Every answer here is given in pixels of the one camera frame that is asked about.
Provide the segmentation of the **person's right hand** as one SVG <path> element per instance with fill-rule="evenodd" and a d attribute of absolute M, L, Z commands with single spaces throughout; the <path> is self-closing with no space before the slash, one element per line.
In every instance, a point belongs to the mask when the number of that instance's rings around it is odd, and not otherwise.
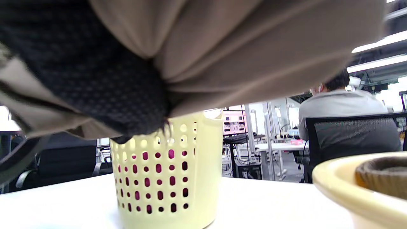
<path fill-rule="evenodd" d="M 57 132 L 120 144 L 168 123 L 153 64 L 106 29 L 87 0 L 2 0 L 1 104 L 27 137 Z"/>

